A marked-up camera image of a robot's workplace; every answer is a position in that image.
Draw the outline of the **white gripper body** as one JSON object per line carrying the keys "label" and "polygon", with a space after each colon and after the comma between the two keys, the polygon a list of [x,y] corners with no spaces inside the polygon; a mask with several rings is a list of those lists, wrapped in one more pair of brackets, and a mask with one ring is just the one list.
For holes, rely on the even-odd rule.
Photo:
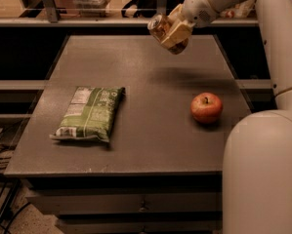
{"label": "white gripper body", "polygon": [[220,15],[220,0],[184,0],[183,17],[195,26],[208,26]]}

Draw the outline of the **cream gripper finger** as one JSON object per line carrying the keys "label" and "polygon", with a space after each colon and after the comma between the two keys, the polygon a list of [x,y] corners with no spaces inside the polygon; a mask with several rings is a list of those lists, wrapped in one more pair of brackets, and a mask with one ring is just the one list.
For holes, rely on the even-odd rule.
{"label": "cream gripper finger", "polygon": [[168,15],[168,20],[170,22],[175,22],[176,20],[182,21],[184,19],[183,15],[182,15],[182,8],[183,8],[183,5],[182,4],[178,4],[172,10],[172,12]]}
{"label": "cream gripper finger", "polygon": [[194,24],[185,20],[175,20],[171,28],[167,31],[165,37],[161,41],[161,44],[166,49],[171,49],[175,46],[185,46],[188,42],[188,38],[192,33]]}

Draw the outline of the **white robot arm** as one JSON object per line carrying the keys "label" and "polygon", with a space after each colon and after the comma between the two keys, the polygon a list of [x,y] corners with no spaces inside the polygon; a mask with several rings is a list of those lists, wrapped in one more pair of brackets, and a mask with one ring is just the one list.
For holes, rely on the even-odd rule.
{"label": "white robot arm", "polygon": [[292,234],[292,0],[255,0],[265,73],[240,77],[266,107],[227,139],[197,133],[182,153],[186,182],[214,191],[212,212],[183,214],[183,234]]}

